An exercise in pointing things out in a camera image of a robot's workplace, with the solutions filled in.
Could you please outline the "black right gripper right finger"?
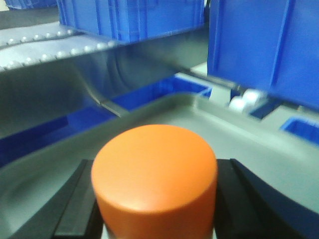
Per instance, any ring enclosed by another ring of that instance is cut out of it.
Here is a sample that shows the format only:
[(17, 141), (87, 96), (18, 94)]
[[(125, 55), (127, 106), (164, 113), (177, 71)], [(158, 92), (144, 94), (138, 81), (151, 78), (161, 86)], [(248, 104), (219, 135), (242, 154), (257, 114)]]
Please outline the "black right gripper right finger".
[(319, 215), (238, 160), (218, 159), (214, 227), (219, 239), (317, 239)]

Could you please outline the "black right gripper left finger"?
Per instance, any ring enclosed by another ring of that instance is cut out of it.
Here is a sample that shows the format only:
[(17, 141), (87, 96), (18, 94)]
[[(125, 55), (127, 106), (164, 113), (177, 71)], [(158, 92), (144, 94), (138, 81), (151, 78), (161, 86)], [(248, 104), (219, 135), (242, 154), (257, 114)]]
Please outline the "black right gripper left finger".
[(103, 220), (90, 173), (93, 161), (82, 160), (67, 182), (15, 233), (16, 239), (99, 239)]

